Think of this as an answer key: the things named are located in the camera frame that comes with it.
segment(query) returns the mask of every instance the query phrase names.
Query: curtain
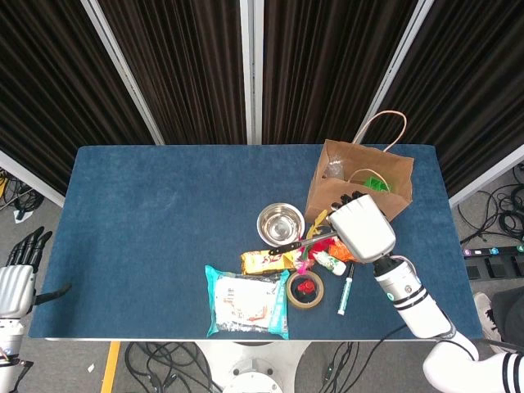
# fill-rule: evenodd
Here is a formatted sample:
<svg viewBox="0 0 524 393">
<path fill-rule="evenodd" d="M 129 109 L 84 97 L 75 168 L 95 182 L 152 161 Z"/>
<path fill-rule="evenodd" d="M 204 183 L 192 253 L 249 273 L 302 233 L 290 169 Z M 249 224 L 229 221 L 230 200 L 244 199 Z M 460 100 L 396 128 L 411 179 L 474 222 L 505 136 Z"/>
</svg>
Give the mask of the curtain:
<svg viewBox="0 0 524 393">
<path fill-rule="evenodd" d="M 80 2 L 2 2 L 0 149 L 65 194 L 79 147 L 152 143 Z"/>
<path fill-rule="evenodd" d="M 524 2 L 435 2 L 381 109 L 402 143 L 435 145 L 450 195 L 524 143 Z M 366 143 L 390 142 L 378 119 Z"/>
<path fill-rule="evenodd" d="M 238 0 L 101 0 L 166 143 L 246 143 Z"/>
<path fill-rule="evenodd" d="M 350 141 L 415 4 L 266 0 L 263 143 Z"/>
</svg>

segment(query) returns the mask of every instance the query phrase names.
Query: bowl rim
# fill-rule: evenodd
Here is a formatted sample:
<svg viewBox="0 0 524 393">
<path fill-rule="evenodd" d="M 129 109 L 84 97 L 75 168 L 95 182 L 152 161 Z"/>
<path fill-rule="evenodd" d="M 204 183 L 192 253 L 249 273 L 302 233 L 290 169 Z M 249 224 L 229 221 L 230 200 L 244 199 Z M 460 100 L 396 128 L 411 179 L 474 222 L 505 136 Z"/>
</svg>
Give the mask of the bowl rim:
<svg viewBox="0 0 524 393">
<path fill-rule="evenodd" d="M 291 205 L 289 203 L 286 203 L 286 202 L 275 202 L 275 203 L 272 203 L 270 205 L 267 205 L 265 208 L 262 209 L 262 211 L 259 213 L 259 216 L 257 217 L 256 219 L 256 230 L 257 232 L 259 233 L 259 236 L 260 238 L 266 243 L 266 244 L 269 244 L 271 247 L 278 247 L 278 246 L 282 246 L 282 244 L 280 243 L 274 243 L 274 242 L 271 242 L 270 239 L 266 238 L 264 236 L 264 234 L 262 233 L 261 229 L 260 229 L 260 217 L 262 216 L 262 214 L 264 212 L 266 212 L 266 210 L 270 210 L 274 207 L 286 207 L 288 208 L 289 210 L 292 210 L 293 212 L 295 212 L 295 214 L 300 218 L 300 226 L 301 226 L 301 230 L 300 230 L 300 233 L 299 233 L 299 236 L 298 236 L 298 239 L 296 240 L 291 240 L 289 241 L 290 243 L 291 242 L 296 242 L 297 240 L 301 239 L 303 236 L 304 236 L 304 232 L 305 232 L 305 220 L 304 220 L 304 215 L 300 212 L 300 210 L 298 210 L 294 205 Z"/>
</svg>

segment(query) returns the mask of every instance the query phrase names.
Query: blue table surface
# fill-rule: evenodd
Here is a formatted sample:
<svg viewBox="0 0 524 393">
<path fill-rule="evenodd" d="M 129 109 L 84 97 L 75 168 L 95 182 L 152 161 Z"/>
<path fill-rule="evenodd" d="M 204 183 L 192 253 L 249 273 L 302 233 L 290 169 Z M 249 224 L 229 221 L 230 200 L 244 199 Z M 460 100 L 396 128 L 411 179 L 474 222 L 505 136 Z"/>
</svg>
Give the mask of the blue table surface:
<svg viewBox="0 0 524 393">
<path fill-rule="evenodd" d="M 82 147 L 76 158 L 43 291 L 73 284 L 37 307 L 31 337 L 206 338 L 210 310 L 204 266 L 240 273 L 239 255 L 268 247 L 260 211 L 287 202 L 305 210 L 322 145 Z M 398 145 L 414 158 L 413 202 L 392 221 L 395 253 L 408 256 L 457 329 L 481 337 L 459 239 L 434 147 Z M 403 323 L 357 265 L 346 315 L 343 280 L 321 266 L 319 306 L 288 306 L 290 339 L 378 340 Z M 256 332 L 216 339 L 275 340 Z M 412 339 L 404 329 L 392 338 Z"/>
</svg>

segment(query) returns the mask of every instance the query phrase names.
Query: white robotic hand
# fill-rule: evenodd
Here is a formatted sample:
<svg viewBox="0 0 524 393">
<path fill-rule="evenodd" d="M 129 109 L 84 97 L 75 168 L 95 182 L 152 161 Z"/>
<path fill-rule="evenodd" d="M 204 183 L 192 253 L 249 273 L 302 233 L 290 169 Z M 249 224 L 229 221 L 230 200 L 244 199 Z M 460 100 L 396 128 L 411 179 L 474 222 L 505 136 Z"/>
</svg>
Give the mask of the white robotic hand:
<svg viewBox="0 0 524 393">
<path fill-rule="evenodd" d="M 42 232 L 43 227 L 40 227 L 15 245 L 6 265 L 0 268 L 0 393 L 16 393 L 20 380 L 33 365 L 18 357 L 24 335 L 20 318 L 30 313 L 33 305 L 56 299 L 71 287 L 68 284 L 59 291 L 36 296 L 34 284 L 42 251 L 52 235 L 52 232 L 43 235 Z M 14 382 L 16 366 L 23 369 Z"/>
<path fill-rule="evenodd" d="M 411 332 L 438 341 L 424 361 L 426 379 L 445 393 L 521 393 L 522 354 L 497 354 L 479 362 L 477 348 L 431 298 L 411 261 L 390 255 L 395 234 L 373 199 L 353 197 L 330 214 L 330 224 L 360 262 L 373 262 L 375 279 Z"/>
</svg>

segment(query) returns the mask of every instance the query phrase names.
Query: stainless steel bowl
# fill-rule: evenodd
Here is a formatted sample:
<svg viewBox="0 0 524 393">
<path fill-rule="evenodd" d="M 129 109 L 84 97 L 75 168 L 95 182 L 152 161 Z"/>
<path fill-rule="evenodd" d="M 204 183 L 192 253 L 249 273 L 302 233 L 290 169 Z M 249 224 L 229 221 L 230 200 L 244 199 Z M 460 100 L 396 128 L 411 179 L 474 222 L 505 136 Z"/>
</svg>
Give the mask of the stainless steel bowl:
<svg viewBox="0 0 524 393">
<path fill-rule="evenodd" d="M 260 212 L 256 228 L 270 246 L 282 246 L 304 235 L 304 216 L 295 206 L 273 203 Z"/>
</svg>

